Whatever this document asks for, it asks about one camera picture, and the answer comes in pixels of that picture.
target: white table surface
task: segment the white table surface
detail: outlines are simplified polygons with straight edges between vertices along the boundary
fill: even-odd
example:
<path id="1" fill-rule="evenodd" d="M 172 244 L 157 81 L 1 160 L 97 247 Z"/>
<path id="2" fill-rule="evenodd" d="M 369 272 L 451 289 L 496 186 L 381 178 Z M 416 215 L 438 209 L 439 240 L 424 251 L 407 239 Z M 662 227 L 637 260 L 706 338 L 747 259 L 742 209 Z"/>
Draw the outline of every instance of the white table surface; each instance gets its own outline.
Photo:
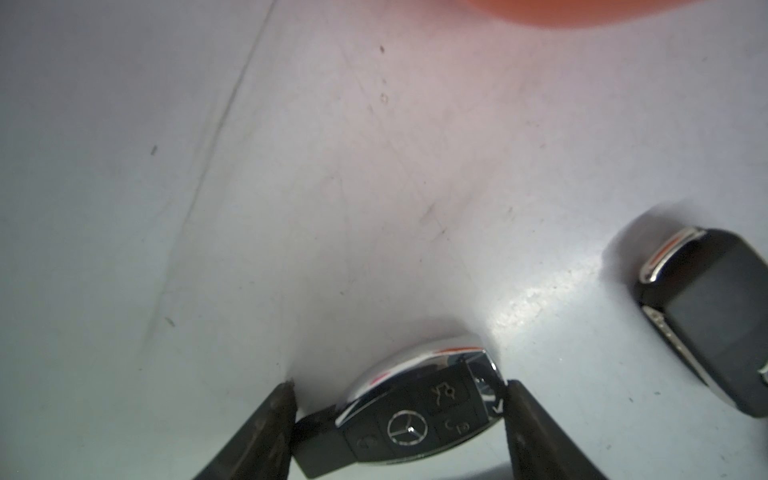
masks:
<path id="1" fill-rule="evenodd" d="M 0 6 L 1 477 L 187 480 L 278 382 L 311 412 L 464 331 L 609 478 L 766 476 L 768 425 L 620 282 L 654 208 L 768 254 L 765 1 L 559 30 L 450 0 L 269 10 Z M 497 425 L 327 478 L 507 464 Z"/>

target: black plastic casing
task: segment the black plastic casing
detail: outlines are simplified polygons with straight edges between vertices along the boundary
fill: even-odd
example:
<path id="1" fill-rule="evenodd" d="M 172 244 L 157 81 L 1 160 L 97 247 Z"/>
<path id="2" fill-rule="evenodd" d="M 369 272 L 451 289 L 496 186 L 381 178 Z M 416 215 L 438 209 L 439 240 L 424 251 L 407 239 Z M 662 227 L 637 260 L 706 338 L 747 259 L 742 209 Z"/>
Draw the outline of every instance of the black plastic casing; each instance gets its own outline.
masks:
<path id="1" fill-rule="evenodd" d="M 768 416 L 768 265 L 744 240 L 707 230 L 634 292 L 667 325 L 736 407 Z"/>

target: lock button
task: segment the lock button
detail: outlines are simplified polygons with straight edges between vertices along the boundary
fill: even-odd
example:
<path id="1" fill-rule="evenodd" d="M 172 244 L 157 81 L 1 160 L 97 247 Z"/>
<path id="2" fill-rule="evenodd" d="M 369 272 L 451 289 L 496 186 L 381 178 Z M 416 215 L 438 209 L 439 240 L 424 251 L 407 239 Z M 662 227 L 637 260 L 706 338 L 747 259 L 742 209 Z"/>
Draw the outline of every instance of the lock button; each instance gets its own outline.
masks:
<path id="1" fill-rule="evenodd" d="M 478 419 L 475 407 L 468 402 L 434 418 L 434 428 L 443 444 L 471 435 L 483 425 Z"/>

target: mercedes key fob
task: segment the mercedes key fob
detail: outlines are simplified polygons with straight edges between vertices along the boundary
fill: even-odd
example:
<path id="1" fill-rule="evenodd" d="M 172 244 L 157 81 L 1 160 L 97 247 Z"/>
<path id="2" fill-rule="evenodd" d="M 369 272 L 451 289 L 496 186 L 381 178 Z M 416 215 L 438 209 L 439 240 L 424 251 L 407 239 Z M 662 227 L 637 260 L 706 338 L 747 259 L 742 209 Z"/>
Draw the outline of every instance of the mercedes key fob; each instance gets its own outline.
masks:
<path id="1" fill-rule="evenodd" d="M 688 227 L 642 266 L 641 309 L 725 402 L 768 416 L 768 265 L 724 230 Z"/>
<path id="2" fill-rule="evenodd" d="M 496 423 L 505 389 L 477 336 L 421 345 L 369 370 L 339 405 L 299 420 L 291 450 L 308 478 L 424 458 Z"/>

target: mercedes-benz logo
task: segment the mercedes-benz logo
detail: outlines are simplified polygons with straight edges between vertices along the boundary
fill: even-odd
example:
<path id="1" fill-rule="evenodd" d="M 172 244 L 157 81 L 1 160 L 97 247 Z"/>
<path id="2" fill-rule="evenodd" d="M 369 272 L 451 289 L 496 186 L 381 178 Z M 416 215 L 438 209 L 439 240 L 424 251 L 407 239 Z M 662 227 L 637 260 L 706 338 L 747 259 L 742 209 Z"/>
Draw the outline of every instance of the mercedes-benz logo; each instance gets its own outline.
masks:
<path id="1" fill-rule="evenodd" d="M 427 421 L 413 410 L 400 410 L 392 415 L 386 426 L 386 433 L 392 443 L 404 446 L 418 445 L 426 438 L 428 430 Z"/>

